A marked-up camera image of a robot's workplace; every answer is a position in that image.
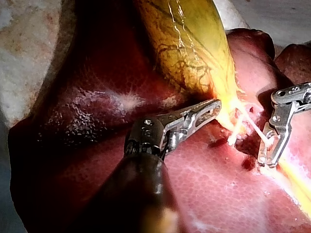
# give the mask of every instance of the white background surface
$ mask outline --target white background surface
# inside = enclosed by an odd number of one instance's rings
[[[311,0],[232,0],[250,28],[286,46],[311,40]]]

